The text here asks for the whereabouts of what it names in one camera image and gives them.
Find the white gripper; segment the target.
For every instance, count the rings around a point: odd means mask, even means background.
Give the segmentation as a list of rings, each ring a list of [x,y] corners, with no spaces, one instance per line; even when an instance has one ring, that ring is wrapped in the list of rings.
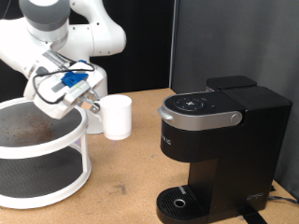
[[[85,62],[62,66],[54,71],[39,66],[29,77],[24,96],[53,119],[62,119],[75,106],[94,114],[100,106],[96,89],[104,80],[94,65]]]

